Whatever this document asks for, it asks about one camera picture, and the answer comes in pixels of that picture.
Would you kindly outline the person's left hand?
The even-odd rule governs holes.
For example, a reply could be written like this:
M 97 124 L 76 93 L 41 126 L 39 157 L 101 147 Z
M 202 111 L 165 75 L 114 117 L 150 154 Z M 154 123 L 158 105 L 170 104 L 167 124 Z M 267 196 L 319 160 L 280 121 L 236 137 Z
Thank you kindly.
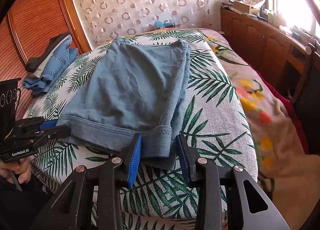
M 9 183 L 14 183 L 10 172 L 18 175 L 19 184 L 28 183 L 31 179 L 31 163 L 30 158 L 20 159 L 19 162 L 3 163 L 1 161 L 0 173 L 1 177 L 7 180 Z

